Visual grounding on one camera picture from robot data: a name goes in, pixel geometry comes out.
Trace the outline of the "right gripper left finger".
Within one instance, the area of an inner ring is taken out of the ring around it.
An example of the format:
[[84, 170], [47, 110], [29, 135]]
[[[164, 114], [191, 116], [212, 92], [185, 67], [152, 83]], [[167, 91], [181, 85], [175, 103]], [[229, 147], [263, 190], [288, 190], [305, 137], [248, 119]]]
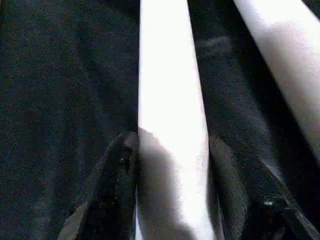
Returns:
[[139, 137], [124, 131], [106, 148], [77, 195], [59, 240], [129, 240], [136, 205]]

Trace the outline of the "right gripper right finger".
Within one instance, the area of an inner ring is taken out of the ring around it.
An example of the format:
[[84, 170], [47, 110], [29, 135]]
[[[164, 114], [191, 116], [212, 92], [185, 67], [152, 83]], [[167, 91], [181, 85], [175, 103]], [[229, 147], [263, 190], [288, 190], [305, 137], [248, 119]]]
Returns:
[[216, 135], [209, 152], [217, 197], [231, 240], [318, 240], [289, 190], [248, 150], [236, 152]]

